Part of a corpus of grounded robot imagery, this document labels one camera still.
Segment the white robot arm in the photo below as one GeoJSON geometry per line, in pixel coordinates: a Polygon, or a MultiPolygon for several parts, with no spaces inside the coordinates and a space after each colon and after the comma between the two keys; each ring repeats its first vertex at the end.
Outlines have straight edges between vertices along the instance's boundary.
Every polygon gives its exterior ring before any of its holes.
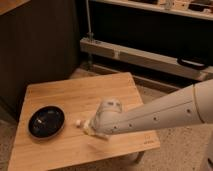
{"type": "Polygon", "coordinates": [[[126,112],[115,100],[102,102],[89,126],[96,134],[113,135],[198,124],[213,124],[213,79],[126,112]]]}

